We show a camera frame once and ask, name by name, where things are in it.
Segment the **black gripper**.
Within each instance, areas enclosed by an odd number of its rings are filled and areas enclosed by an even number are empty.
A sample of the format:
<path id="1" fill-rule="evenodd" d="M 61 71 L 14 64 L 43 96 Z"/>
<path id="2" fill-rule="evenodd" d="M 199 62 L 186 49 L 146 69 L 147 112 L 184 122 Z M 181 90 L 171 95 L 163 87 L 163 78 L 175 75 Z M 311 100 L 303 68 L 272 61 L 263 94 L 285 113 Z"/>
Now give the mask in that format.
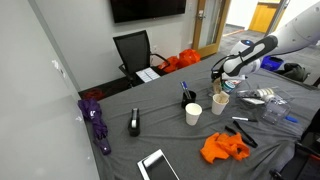
<path id="1" fill-rule="evenodd" d="M 222 69 L 212 70 L 211 71 L 211 79 L 215 81 L 216 79 L 219 79 L 222 77 L 222 74 L 224 71 Z"/>

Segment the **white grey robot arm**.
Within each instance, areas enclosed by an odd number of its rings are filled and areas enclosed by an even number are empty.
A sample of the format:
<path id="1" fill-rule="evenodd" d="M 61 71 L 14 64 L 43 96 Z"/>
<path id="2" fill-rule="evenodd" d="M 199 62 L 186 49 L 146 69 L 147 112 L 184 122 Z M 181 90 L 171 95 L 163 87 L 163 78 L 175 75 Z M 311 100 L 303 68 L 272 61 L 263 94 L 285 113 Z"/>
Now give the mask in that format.
<path id="1" fill-rule="evenodd" d="M 211 68 L 211 79 L 231 79 L 249 74 L 248 66 L 263 56 L 282 55 L 304 49 L 320 40 L 320 2 L 316 2 L 287 24 L 236 54 L 222 58 L 223 64 Z"/>

